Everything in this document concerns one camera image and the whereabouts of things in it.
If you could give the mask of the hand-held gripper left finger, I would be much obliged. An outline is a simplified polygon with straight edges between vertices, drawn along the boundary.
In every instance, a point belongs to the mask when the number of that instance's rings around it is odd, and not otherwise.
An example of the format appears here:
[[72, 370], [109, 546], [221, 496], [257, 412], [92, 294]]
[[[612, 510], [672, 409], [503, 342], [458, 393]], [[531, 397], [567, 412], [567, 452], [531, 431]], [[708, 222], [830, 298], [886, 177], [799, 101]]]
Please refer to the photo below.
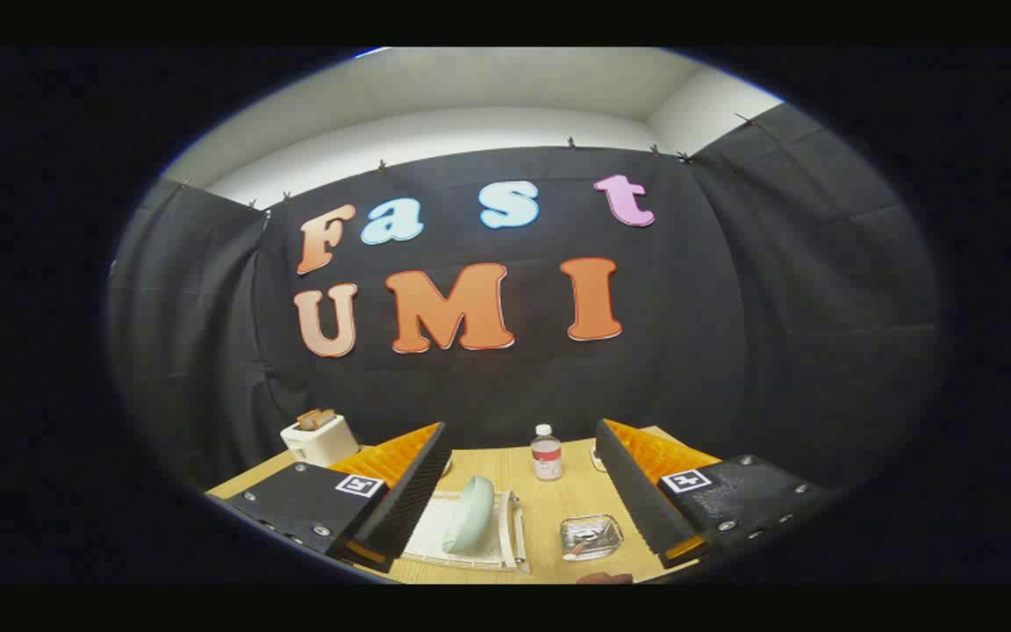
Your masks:
[[432, 499], [453, 441], [434, 423], [333, 465], [294, 463], [208, 499], [302, 549], [389, 571]]

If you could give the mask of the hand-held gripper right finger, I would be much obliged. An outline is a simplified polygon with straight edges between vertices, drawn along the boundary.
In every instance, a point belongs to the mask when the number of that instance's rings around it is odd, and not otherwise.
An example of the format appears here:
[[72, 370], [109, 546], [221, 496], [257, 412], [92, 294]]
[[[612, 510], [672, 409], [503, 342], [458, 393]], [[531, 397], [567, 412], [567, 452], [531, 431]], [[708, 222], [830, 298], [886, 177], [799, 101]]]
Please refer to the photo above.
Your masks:
[[829, 503], [826, 488], [760, 456], [720, 459], [615, 420], [598, 421], [595, 448], [665, 568], [743, 555]]

